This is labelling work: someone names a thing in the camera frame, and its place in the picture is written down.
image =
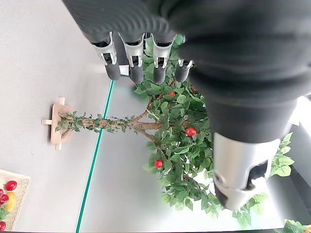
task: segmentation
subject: bonsai tree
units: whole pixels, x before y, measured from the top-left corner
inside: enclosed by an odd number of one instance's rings
[[[137,84],[134,91],[142,98],[149,98],[146,109],[139,116],[122,119],[112,117],[104,119],[86,117],[86,113],[78,116],[77,112],[60,115],[62,117],[58,130],[62,136],[70,131],[79,132],[87,129],[98,133],[105,130],[110,133],[126,130],[141,133],[149,139],[149,160],[144,169],[156,173],[163,186],[162,201],[182,210],[185,206],[193,209],[193,201],[201,200],[201,209],[207,214],[217,217],[222,207],[213,190],[213,153],[212,132],[209,128],[208,113],[204,98],[189,81],[179,83],[174,79],[178,54],[176,48],[182,44],[182,36],[178,35],[172,46],[167,64],[165,82],[160,85],[153,83],[153,49],[150,38],[145,41],[143,55],[144,81]],[[142,122],[143,117],[153,119],[151,123]],[[273,159],[271,176],[288,176],[294,161],[285,156],[290,147],[292,133],[286,135]],[[203,174],[205,183],[197,181],[198,174]],[[242,228],[251,225],[250,210],[257,214],[263,212],[264,193],[255,195],[244,207],[234,211]]]

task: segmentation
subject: red tomato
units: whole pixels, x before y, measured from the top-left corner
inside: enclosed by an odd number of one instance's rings
[[[155,167],[156,168],[161,168],[163,166],[162,160],[158,159],[155,161]]]
[[[174,97],[174,96],[175,96],[175,92],[174,92],[174,91],[170,91],[170,92],[169,92],[169,95],[172,96],[172,97]]]
[[[196,135],[196,129],[193,127],[189,127],[186,129],[186,133],[189,137],[195,136]]]
[[[2,197],[1,197],[1,201],[0,203],[3,201],[3,203],[7,202],[9,200],[9,196],[6,195],[6,194],[3,194]]]
[[[5,185],[5,190],[7,191],[13,191],[17,187],[17,182],[16,181],[9,181]]]
[[[1,221],[0,222],[0,232],[5,230],[5,226],[6,226],[5,222]]]

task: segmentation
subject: wooden base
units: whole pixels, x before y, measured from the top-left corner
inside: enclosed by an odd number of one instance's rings
[[[61,120],[61,117],[58,115],[59,113],[67,113],[73,112],[73,108],[65,105],[65,98],[60,97],[59,102],[55,103],[52,107],[52,119],[51,120],[42,120],[41,124],[43,125],[51,125],[51,143],[55,144],[56,150],[62,149],[62,144],[64,142],[70,141],[72,138],[71,132],[66,135],[66,137],[62,138],[62,134],[64,133],[64,130],[61,131],[55,131],[56,127],[58,126],[58,122]]]

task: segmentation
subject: green glass edge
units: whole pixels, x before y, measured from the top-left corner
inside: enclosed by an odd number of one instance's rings
[[[113,80],[110,82],[110,87],[109,87],[109,91],[108,91],[108,97],[107,97],[107,100],[106,100],[104,114],[103,114],[104,118],[106,118],[106,114],[107,114],[107,110],[108,110],[108,105],[109,105],[109,101],[110,101],[110,97],[111,97],[111,92],[112,92],[112,87],[113,87]],[[101,136],[102,136],[102,131],[103,130],[100,129],[98,137],[97,137],[96,147],[95,147],[95,151],[94,151],[94,155],[93,155],[93,159],[92,159],[91,168],[90,168],[89,173],[88,173],[86,189],[84,191],[84,196],[83,196],[82,205],[81,205],[81,209],[80,209],[79,219],[78,219],[78,223],[77,223],[77,227],[76,227],[76,233],[79,233],[79,230],[80,230],[83,210],[84,210],[84,206],[86,204],[87,192],[88,192],[89,184],[90,184],[92,173],[93,173],[93,168],[94,168],[94,164],[95,164],[95,160],[96,160],[96,156],[97,156],[97,151],[98,151],[99,143],[100,143]]]

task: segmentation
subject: robotic hand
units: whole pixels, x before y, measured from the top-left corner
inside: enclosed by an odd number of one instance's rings
[[[120,77],[112,32],[123,40],[132,80],[143,79],[143,35],[154,41],[154,81],[162,83],[176,32],[176,78],[205,97],[214,131],[214,184],[236,210],[268,178],[297,98],[311,90],[310,0],[63,0],[103,60]]]

